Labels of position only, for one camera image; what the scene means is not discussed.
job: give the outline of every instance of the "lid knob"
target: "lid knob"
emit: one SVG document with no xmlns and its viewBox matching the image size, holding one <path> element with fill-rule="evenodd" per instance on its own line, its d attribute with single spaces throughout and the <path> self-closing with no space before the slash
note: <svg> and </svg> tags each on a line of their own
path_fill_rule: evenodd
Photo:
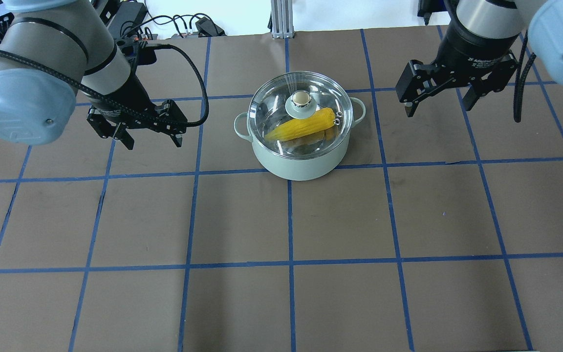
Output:
<svg viewBox="0 0 563 352">
<path fill-rule="evenodd" d="M 286 112 L 293 118 L 309 118 L 315 111 L 317 111 L 317 103 L 305 90 L 292 93 L 286 100 Z"/>
<path fill-rule="evenodd" d="M 292 94 L 291 100 L 296 107 L 302 108 L 311 102 L 312 97 L 307 91 L 298 90 Z"/>
</svg>

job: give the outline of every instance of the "glass lid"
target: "glass lid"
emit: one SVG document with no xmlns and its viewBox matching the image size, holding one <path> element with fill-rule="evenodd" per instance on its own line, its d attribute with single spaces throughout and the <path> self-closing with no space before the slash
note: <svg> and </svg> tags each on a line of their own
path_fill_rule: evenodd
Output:
<svg viewBox="0 0 563 352">
<path fill-rule="evenodd" d="M 342 87 L 319 73 L 297 71 L 265 83 L 253 96 L 248 125 L 259 144 L 290 159 L 328 153 L 346 138 L 353 122 Z"/>
</svg>

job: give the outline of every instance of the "yellow corn cob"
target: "yellow corn cob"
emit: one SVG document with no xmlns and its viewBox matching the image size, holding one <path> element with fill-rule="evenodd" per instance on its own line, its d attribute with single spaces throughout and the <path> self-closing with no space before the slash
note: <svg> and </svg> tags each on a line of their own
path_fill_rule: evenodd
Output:
<svg viewBox="0 0 563 352">
<path fill-rule="evenodd" d="M 333 126 L 336 114 L 331 108 L 324 108 L 315 112 L 309 118 L 300 120 L 293 118 L 288 122 L 275 127 L 274 130 L 264 136 L 265 140 L 279 140 L 285 142 L 308 134 L 324 131 Z"/>
<path fill-rule="evenodd" d="M 338 128 L 335 126 L 325 130 L 325 140 L 331 140 L 338 134 Z"/>
<path fill-rule="evenodd" d="M 296 148 L 302 145 L 310 145 L 322 141 L 325 138 L 324 131 L 318 131 L 317 133 L 308 134 L 307 136 L 302 136 L 300 138 L 295 138 L 284 142 L 283 146 L 286 148 Z"/>
</svg>

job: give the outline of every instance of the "black cable wrap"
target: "black cable wrap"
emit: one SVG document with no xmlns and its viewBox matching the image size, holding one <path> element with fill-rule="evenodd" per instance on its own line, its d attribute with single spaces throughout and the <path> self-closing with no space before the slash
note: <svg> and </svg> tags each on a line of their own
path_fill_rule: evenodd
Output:
<svg viewBox="0 0 563 352">
<path fill-rule="evenodd" d="M 174 45 L 170 45 L 170 44 L 160 44 L 158 46 L 152 47 L 152 49 L 173 49 L 175 51 L 178 51 L 180 54 L 182 54 L 184 56 L 184 58 L 186 59 L 186 61 L 190 64 L 190 66 L 192 67 L 192 69 L 195 71 L 195 74 L 197 76 L 197 80 L 199 80 L 199 84 L 201 85 L 201 94 L 203 96 L 203 102 L 204 102 L 204 113 L 201 116 L 201 119 L 199 119 L 196 122 L 187 122 L 184 124 L 180 124 L 186 127 L 197 127 L 202 125 L 207 119 L 208 119 L 208 113 L 209 113 L 209 103 L 208 103 L 208 94 L 206 92 L 205 89 L 205 83 L 203 83 L 203 79 L 201 78 L 201 74 L 199 74 L 199 71 L 197 70 L 194 62 L 190 59 L 190 57 L 188 57 L 188 55 L 182 50 L 179 49 L 179 47 L 176 47 Z M 32 67 L 34 69 L 38 69 L 40 71 L 43 71 L 47 74 L 50 74 L 51 76 L 54 76 L 55 78 L 58 78 L 59 80 L 69 84 L 70 86 L 81 90 L 82 92 L 88 94 L 89 96 L 91 96 L 92 98 L 101 100 L 102 102 L 111 105 L 112 107 L 122 110 L 127 114 L 130 114 L 131 116 L 135 117 L 135 118 L 139 118 L 141 120 L 145 120 L 147 122 L 150 123 L 154 123 L 154 122 L 161 122 L 161 123 L 167 123 L 170 125 L 175 124 L 174 121 L 170 121 L 170 120 L 165 120 L 163 118 L 160 118 L 158 116 L 152 116 L 150 114 L 146 114 L 146 113 L 141 113 L 139 111 L 136 111 L 130 107 L 127 107 L 119 102 L 117 102 L 114 99 L 111 99 L 93 89 L 91 89 L 90 87 L 87 87 L 85 85 L 83 85 L 80 82 L 77 82 L 76 80 L 70 78 L 69 76 L 62 74 L 58 71 L 56 71 L 55 69 L 52 69 L 50 67 L 47 67 L 41 63 L 38 63 L 34 60 L 31 60 L 29 58 L 25 58 L 23 56 L 14 54 L 14 53 L 10 53 L 8 51 L 3 51 L 0 50 L 0 58 L 5 58 L 14 62 L 18 62 L 21 63 L 23 65 Z"/>
<path fill-rule="evenodd" d="M 525 32 L 525 36 L 522 40 L 522 47 L 520 49 L 518 68 L 516 69 L 516 78 L 514 80 L 514 122 L 520 123 L 522 121 L 522 99 L 525 93 L 525 82 L 527 80 L 527 75 L 529 70 L 536 60 L 536 54 L 531 53 L 527 64 L 522 69 L 522 64 L 525 60 L 525 51 L 527 49 L 527 43 L 529 42 L 529 32 Z"/>
</svg>

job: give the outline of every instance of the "pot handle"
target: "pot handle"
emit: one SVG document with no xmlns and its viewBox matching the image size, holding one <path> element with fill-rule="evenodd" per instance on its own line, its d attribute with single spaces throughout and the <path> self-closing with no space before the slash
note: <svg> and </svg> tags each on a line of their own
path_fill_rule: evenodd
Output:
<svg viewBox="0 0 563 352">
<path fill-rule="evenodd" d="M 351 128 L 355 127 L 355 125 L 357 125 L 358 123 L 362 122 L 362 120 L 364 120 L 364 117 L 366 116 L 366 105 L 364 105 L 364 102 L 362 102 L 362 100 L 359 100 L 358 98 L 349 98 L 351 99 L 352 102 L 357 103 L 358 105 L 360 105 L 360 107 L 362 108 L 362 116 L 360 116 L 360 118 L 358 118 L 357 120 L 353 120 L 353 123 L 351 124 Z"/>
<path fill-rule="evenodd" d="M 253 142 L 253 137 L 252 137 L 251 134 L 248 132 L 249 129 L 247 129 L 247 133 L 249 133 L 249 134 L 241 134 L 241 133 L 238 131 L 238 121 L 241 120 L 241 119 L 243 119 L 243 118 L 244 118 L 244 120 L 246 121 L 246 116 L 247 116 L 247 113 L 246 113 L 246 112 L 244 112 L 244 113 L 239 114 L 238 116 L 236 116 L 236 119 L 234 120 L 234 131 L 236 132 L 236 134 L 237 134 L 240 138 L 243 138 L 243 140 L 248 140 L 249 142 Z"/>
</svg>

